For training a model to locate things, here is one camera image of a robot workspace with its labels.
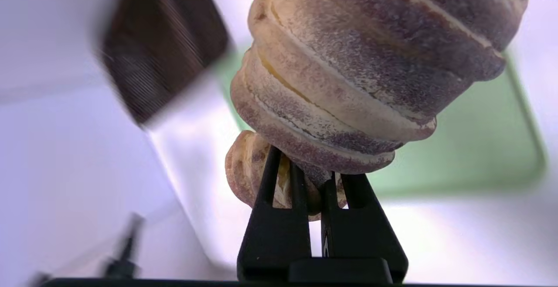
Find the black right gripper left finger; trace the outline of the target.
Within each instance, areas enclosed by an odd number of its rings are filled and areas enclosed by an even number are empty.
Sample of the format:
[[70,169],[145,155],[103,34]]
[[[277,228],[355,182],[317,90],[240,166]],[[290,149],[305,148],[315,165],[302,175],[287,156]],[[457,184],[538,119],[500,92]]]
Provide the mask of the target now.
[[271,147],[237,257],[240,281],[288,281],[291,263],[311,257],[304,174],[290,164],[291,208],[273,207],[281,150]]

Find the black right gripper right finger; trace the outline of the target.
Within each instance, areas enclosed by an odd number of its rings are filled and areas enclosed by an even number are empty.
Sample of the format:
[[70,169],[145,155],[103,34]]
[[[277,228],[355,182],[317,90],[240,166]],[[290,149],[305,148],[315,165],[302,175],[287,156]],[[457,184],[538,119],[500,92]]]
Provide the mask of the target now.
[[403,281],[409,262],[365,174],[342,174],[347,209],[335,178],[322,190],[322,255],[334,281]]

